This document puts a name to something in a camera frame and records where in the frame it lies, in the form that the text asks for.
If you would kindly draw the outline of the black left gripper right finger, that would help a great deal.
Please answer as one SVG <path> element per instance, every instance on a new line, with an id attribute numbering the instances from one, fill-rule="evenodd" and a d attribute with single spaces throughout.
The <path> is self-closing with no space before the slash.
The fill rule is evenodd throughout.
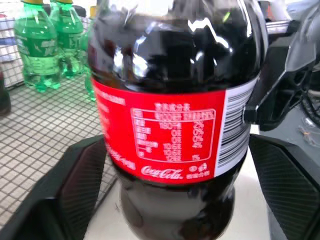
<path id="1" fill-rule="evenodd" d="M 249 148 L 264 198 L 288 240 L 320 238 L 320 167 L 298 146 L 251 134 Z"/>

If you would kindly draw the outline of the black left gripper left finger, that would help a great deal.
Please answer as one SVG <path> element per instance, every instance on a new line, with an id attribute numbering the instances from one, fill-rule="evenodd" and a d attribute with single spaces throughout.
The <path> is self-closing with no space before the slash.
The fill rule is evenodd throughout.
<path id="1" fill-rule="evenodd" d="M 107 156 L 101 135 L 64 152 L 0 231 L 2 240 L 82 240 L 95 213 Z"/>

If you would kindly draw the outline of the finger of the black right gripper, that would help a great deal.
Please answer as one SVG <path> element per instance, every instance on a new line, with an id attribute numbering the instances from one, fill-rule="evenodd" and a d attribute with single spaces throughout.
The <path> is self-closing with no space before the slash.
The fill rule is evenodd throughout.
<path id="1" fill-rule="evenodd" d="M 245 105 L 243 121 L 262 131 L 277 128 L 309 90 L 314 64 L 314 43 L 275 41 Z"/>
<path id="2" fill-rule="evenodd" d="M 320 2 L 287 0 L 286 10 L 299 27 L 289 45 L 286 67 L 290 71 L 311 66 L 320 71 Z"/>

